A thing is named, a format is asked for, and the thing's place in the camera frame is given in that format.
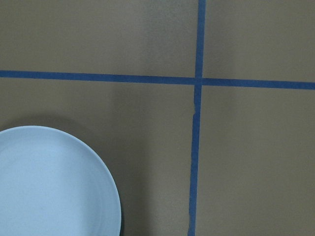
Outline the blue plate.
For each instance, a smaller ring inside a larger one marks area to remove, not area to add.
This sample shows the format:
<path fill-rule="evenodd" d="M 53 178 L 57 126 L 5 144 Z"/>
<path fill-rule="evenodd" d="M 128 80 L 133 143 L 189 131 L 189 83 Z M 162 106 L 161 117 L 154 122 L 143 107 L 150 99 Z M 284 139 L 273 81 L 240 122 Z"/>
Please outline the blue plate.
<path fill-rule="evenodd" d="M 118 236 L 122 213 L 107 166 L 84 142 L 49 127 L 0 133 L 3 236 Z"/>

